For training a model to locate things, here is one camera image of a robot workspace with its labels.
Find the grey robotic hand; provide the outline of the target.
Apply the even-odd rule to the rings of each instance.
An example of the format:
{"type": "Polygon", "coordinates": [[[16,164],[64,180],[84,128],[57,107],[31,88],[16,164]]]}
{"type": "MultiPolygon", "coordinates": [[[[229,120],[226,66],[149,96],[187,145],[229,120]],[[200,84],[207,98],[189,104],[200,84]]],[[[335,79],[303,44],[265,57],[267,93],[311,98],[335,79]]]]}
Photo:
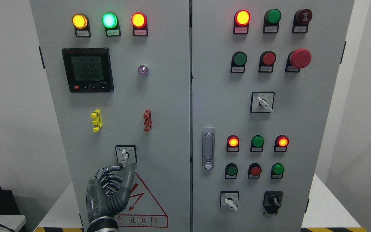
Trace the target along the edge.
{"type": "Polygon", "coordinates": [[[125,210],[134,179],[134,166],[109,166],[100,168],[90,178],[86,189],[88,222],[93,224],[101,217],[114,217],[125,210]]]}

